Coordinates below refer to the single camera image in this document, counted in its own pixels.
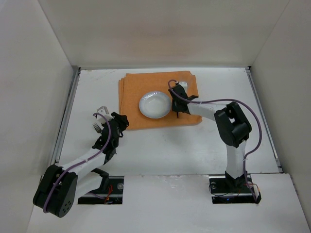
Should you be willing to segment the black plastic fork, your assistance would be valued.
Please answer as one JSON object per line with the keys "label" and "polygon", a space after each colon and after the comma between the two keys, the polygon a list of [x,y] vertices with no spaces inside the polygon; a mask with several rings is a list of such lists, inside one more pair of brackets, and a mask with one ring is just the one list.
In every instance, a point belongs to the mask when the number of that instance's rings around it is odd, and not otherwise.
{"label": "black plastic fork", "polygon": [[97,123],[94,123],[92,126],[93,126],[93,128],[95,129],[95,131],[97,133],[101,134],[102,129],[101,129],[101,127]]}

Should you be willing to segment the white paper plate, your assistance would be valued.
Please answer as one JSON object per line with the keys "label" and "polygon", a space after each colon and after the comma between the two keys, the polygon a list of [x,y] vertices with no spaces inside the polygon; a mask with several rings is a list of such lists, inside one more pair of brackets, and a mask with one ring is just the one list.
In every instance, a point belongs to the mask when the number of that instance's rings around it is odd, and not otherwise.
{"label": "white paper plate", "polygon": [[152,91],[141,97],[138,107],[145,117],[159,119],[165,117],[171,111],[172,101],[167,94]]}

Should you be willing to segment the orange cloth napkin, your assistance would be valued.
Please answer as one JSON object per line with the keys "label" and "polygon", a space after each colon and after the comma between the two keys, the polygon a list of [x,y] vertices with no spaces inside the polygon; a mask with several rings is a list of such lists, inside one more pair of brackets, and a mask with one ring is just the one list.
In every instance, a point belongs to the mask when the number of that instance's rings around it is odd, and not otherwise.
{"label": "orange cloth napkin", "polygon": [[[152,91],[160,91],[169,95],[168,81],[172,79],[178,81],[178,77],[182,74],[191,74],[191,72],[127,73],[124,78],[121,78],[119,80],[119,114],[127,116],[129,121],[127,129],[141,130],[197,125],[201,123],[202,118],[197,115],[180,113],[179,118],[177,118],[177,114],[170,111],[163,118],[151,119],[145,117],[139,110],[138,104],[144,94]],[[196,79],[192,84],[188,85],[187,95],[199,95]]]}

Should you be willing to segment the clear plastic cup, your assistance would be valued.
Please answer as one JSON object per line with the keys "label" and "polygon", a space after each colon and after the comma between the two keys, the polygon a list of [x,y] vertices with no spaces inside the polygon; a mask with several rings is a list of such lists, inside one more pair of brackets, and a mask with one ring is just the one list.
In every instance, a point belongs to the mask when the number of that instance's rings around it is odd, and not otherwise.
{"label": "clear plastic cup", "polygon": [[182,74],[178,77],[179,82],[186,82],[188,85],[192,84],[195,77],[192,74]]}

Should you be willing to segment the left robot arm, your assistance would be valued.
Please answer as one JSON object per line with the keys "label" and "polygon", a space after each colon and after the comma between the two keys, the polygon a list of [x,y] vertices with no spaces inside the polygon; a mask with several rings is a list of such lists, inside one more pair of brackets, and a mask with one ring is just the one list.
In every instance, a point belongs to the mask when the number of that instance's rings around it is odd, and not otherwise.
{"label": "left robot arm", "polygon": [[65,165],[51,165],[46,169],[33,197],[33,205],[44,213],[62,218],[85,194],[112,204],[113,184],[109,181],[109,174],[100,166],[116,154],[119,139],[123,137],[129,121],[126,115],[116,112],[102,116],[102,120],[98,127],[100,136],[85,155]]}

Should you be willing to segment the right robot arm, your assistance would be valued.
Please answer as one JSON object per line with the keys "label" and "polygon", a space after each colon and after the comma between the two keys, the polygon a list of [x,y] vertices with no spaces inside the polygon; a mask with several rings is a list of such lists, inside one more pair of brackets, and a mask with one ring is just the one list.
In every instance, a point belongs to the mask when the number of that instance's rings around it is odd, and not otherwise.
{"label": "right robot arm", "polygon": [[244,184],[243,160],[252,127],[240,106],[234,101],[229,104],[194,101],[197,96],[189,97],[180,83],[170,88],[169,93],[172,97],[172,111],[201,116],[216,123],[219,136],[226,145],[227,185],[238,187]]}

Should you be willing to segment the left aluminium frame rail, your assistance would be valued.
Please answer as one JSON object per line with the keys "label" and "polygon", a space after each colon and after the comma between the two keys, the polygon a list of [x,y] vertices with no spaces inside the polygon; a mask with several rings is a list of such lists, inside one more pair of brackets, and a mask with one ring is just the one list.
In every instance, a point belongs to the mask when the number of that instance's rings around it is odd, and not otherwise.
{"label": "left aluminium frame rail", "polygon": [[58,163],[61,156],[61,151],[63,148],[66,131],[68,128],[69,118],[72,111],[72,106],[78,86],[78,81],[81,73],[81,68],[78,66],[72,66],[73,76],[69,87],[68,96],[66,99],[66,104],[64,112],[61,119],[61,124],[57,134],[56,142],[52,150],[51,158],[49,159],[48,166]]}

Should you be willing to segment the aluminium frame rail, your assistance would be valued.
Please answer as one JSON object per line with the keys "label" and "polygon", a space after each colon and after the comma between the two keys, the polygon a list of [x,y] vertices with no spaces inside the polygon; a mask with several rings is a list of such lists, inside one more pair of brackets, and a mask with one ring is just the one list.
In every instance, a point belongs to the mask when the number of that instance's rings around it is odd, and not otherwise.
{"label": "aluminium frame rail", "polygon": [[274,155],[274,158],[275,158],[275,161],[276,161],[276,165],[278,167],[278,172],[279,173],[283,173],[283,169],[282,169],[281,163],[279,161],[279,157],[278,157],[278,154],[277,154],[277,151],[276,151],[276,148],[275,148],[275,145],[274,145],[274,142],[273,142],[273,139],[272,139],[272,136],[271,136],[271,133],[270,133],[270,130],[269,130],[269,127],[268,127],[268,124],[267,124],[264,112],[263,112],[263,108],[262,108],[261,102],[259,100],[258,92],[256,90],[255,83],[253,81],[253,77],[252,77],[252,73],[251,73],[251,67],[248,66],[248,67],[245,68],[245,70],[246,70],[246,74],[248,76],[250,85],[252,87],[253,94],[255,96],[257,106],[259,108],[260,118],[261,118],[261,120],[263,122],[263,128],[264,128],[265,133],[266,133],[266,135],[268,137],[268,140],[269,140],[269,143],[270,143],[270,147],[271,147],[271,149],[273,151],[273,155]]}
{"label": "aluminium frame rail", "polygon": [[78,81],[81,73],[81,68],[78,66],[72,66],[73,76],[69,87],[68,96],[66,99],[66,104],[64,112],[61,119],[61,124],[57,134],[56,142],[52,150],[51,158],[49,159],[48,166],[58,163],[61,156],[61,151],[63,148],[66,131],[68,128],[69,118],[72,111],[72,106],[78,86]]}

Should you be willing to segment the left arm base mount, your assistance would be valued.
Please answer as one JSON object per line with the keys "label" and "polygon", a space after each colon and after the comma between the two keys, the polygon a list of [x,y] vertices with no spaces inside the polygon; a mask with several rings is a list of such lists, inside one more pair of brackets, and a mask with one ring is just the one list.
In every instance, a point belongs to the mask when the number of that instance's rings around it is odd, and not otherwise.
{"label": "left arm base mount", "polygon": [[121,205],[123,201],[123,176],[110,176],[107,172],[96,168],[90,173],[101,177],[101,184],[77,200],[79,205]]}

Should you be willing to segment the right aluminium frame rail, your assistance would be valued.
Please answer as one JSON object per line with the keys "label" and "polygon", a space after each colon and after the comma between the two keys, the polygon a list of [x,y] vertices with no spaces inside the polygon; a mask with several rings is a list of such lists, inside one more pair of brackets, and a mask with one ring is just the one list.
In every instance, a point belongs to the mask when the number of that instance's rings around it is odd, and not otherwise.
{"label": "right aluminium frame rail", "polygon": [[264,112],[263,112],[263,108],[262,108],[261,102],[259,100],[258,92],[256,90],[255,83],[253,81],[253,77],[252,77],[252,73],[251,73],[251,67],[248,66],[248,67],[245,68],[245,70],[246,70],[246,74],[248,76],[250,85],[252,87],[253,94],[255,96],[257,106],[259,108],[260,118],[261,118],[261,120],[263,122],[263,128],[264,128],[265,133],[266,133],[266,135],[268,137],[268,140],[269,140],[269,143],[270,143],[270,147],[271,147],[271,149],[273,151],[273,155],[274,155],[274,158],[275,158],[275,161],[276,161],[276,165],[278,167],[278,172],[279,173],[283,173],[283,169],[282,169],[281,163],[279,161],[279,157],[278,157],[278,154],[277,154],[277,151],[276,151],[276,148],[275,148],[275,145],[274,145],[274,142],[273,142],[273,139],[272,139],[272,136],[271,136],[271,133],[270,133],[270,130],[269,130],[269,127],[268,127],[268,124],[267,124]]}

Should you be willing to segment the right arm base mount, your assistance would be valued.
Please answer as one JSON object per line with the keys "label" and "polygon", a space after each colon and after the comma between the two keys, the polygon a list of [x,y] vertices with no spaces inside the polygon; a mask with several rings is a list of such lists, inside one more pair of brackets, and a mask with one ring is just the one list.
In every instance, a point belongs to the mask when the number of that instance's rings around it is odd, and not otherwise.
{"label": "right arm base mount", "polygon": [[208,189],[213,204],[259,204],[261,192],[257,184],[253,183],[250,175],[237,187],[229,185],[229,180],[223,176],[209,176]]}

